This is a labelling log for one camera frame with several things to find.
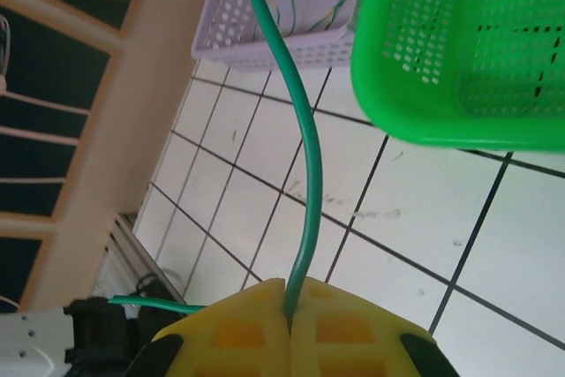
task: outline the wall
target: wall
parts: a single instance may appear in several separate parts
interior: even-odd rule
[[[194,66],[204,0],[142,0],[124,39],[41,0],[15,1],[121,51],[59,222],[0,221],[0,230],[53,233],[31,302],[41,309],[88,294],[117,212],[139,207]]]

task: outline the green plastic basket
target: green plastic basket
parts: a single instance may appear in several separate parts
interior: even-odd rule
[[[362,0],[351,73],[384,131],[565,151],[565,0]]]

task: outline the tile floor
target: tile floor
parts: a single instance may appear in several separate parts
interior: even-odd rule
[[[302,72],[325,192],[310,274],[430,329],[462,376],[565,374],[565,156],[416,147],[349,70]],[[202,62],[135,231],[186,302],[287,276],[305,213],[280,73]]]

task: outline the purple basket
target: purple basket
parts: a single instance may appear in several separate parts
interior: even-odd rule
[[[281,13],[282,34],[292,26],[290,0],[275,0]],[[351,20],[358,0],[346,0],[333,24],[328,20],[311,30],[339,0],[295,0],[296,30],[285,36],[290,53],[299,68],[344,66],[350,63],[353,46]],[[222,62],[242,71],[277,69],[263,34],[256,25],[250,0],[206,0],[192,55]]]

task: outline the yellow foam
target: yellow foam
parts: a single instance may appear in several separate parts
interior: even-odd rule
[[[419,377],[400,336],[424,329],[308,278],[289,336],[283,296],[268,280],[165,328],[184,339],[167,377]]]
[[[284,280],[268,280],[164,328],[155,340],[184,339],[167,377],[288,377],[283,296]]]

